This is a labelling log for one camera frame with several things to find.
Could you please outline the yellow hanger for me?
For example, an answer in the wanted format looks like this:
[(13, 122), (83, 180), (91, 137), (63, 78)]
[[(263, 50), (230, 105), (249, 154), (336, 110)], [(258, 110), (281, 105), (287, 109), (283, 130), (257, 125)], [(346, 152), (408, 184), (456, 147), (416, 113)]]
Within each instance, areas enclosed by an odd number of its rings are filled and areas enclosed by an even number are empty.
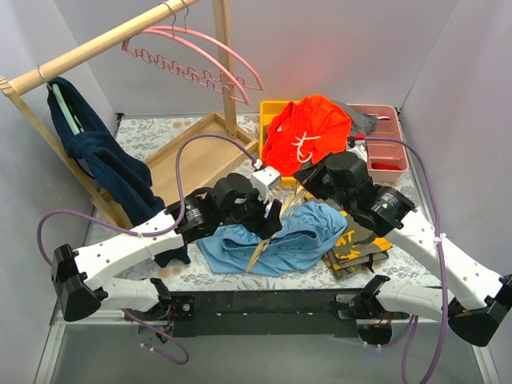
[[(300, 207), (301, 204), (304, 203), (304, 198), (307, 194), (307, 191), (303, 186), (297, 185), (294, 193), (286, 200), (285, 204), (281, 208), (281, 212), (279, 214), (279, 220), (282, 226), (284, 226), (291, 216), (295, 213), (297, 208)], [(249, 263), (246, 268), (246, 272), (249, 273), (253, 269), (256, 261), (259, 259), (261, 253), (270, 245), (272, 239), (275, 238), (273, 234), (267, 240), (261, 240), (260, 243), (255, 248), (254, 252), (251, 255)]]

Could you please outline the light blue shorts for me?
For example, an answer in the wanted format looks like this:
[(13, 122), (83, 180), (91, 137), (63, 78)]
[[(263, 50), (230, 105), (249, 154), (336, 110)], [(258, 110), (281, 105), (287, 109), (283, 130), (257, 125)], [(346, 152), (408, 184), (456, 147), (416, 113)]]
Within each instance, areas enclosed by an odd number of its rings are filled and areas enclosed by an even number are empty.
[[(250, 269), (267, 277), (308, 271), (333, 248), (348, 227), (341, 212), (325, 203), (306, 202), (291, 215)], [(198, 240), (211, 270), (216, 274), (246, 272), (260, 238), (242, 225), (222, 226)]]

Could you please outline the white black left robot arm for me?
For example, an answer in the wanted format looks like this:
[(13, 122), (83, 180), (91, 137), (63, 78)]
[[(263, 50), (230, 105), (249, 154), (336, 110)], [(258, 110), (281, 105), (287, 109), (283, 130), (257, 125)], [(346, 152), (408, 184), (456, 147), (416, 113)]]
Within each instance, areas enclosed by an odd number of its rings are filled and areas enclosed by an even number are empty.
[(154, 235), (119, 234), (78, 249), (60, 246), (54, 251), (51, 281), (65, 321), (83, 320), (98, 310), (124, 309), (163, 319), (173, 300), (161, 279), (134, 281), (117, 275), (168, 251), (178, 255), (186, 245), (213, 235), (220, 226), (239, 224), (261, 239), (270, 238), (282, 228), (282, 204), (270, 198), (271, 189), (280, 181), (279, 172), (271, 167), (248, 178), (230, 173), (136, 228), (154, 229)]

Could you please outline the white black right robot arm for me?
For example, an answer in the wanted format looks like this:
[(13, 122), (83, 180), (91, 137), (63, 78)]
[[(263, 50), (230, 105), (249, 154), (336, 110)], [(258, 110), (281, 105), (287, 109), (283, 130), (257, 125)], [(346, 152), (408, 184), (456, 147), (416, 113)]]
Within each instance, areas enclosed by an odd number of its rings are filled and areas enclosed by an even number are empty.
[(511, 309), (511, 277), (473, 260), (434, 227), (416, 205), (393, 187), (373, 182), (356, 154), (330, 154), (294, 178), (315, 198), (337, 203), (360, 226), (399, 247), (448, 291), (402, 284), (376, 275), (346, 306), (355, 315), (380, 318), (401, 312), (440, 322), (474, 346), (487, 346)]

